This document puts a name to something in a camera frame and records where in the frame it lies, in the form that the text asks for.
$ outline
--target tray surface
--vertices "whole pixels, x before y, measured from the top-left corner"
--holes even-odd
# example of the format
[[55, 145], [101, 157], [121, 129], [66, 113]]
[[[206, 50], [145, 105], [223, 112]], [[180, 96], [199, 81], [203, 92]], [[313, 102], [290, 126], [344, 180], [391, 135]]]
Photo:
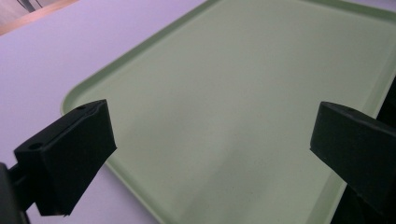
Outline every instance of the tray surface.
[[208, 1], [75, 87], [108, 100], [108, 165], [161, 223], [329, 223], [344, 183], [309, 151], [320, 101], [375, 116], [394, 15], [333, 1]]

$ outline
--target purple surface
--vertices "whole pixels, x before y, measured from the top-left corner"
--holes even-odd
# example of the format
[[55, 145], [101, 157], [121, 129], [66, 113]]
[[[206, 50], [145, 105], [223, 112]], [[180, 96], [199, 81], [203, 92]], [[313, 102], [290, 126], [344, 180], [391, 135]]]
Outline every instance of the purple surface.
[[[61, 116], [80, 81], [204, 1], [81, 0], [0, 36], [0, 161], [15, 164], [13, 149]], [[396, 10], [393, 0], [353, 2]], [[156, 223], [106, 167], [70, 217], [28, 213], [32, 223]]]

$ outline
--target cable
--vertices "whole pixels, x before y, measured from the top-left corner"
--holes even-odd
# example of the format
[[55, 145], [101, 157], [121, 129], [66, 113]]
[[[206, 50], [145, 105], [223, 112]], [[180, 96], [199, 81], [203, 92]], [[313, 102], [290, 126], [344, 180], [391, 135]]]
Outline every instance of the cable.
[[38, 5], [39, 5], [40, 7], [42, 7], [41, 4], [38, 2], [38, 0], [35, 0], [35, 1], [38, 3]]
[[27, 10], [27, 8], [20, 2], [20, 0], [17, 0], [17, 1], [18, 1], [18, 3], [19, 3], [24, 9]]

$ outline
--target screw hole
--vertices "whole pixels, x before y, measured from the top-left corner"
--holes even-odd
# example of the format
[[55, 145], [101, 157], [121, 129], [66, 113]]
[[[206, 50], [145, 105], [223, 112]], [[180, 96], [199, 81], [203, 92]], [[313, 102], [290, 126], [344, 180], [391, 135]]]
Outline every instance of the screw hole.
[[29, 146], [29, 149], [31, 149], [31, 150], [36, 150], [36, 149], [41, 148], [42, 146], [43, 146], [42, 143], [34, 143], [34, 144], [32, 144], [32, 145]]

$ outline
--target green tray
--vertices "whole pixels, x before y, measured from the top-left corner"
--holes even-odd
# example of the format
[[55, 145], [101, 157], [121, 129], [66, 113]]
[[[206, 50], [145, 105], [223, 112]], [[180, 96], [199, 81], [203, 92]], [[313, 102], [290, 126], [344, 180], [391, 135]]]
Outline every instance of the green tray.
[[309, 150], [320, 101], [376, 116], [395, 15], [338, 1], [207, 1], [76, 86], [108, 100], [108, 166], [161, 223], [329, 223], [345, 184]]

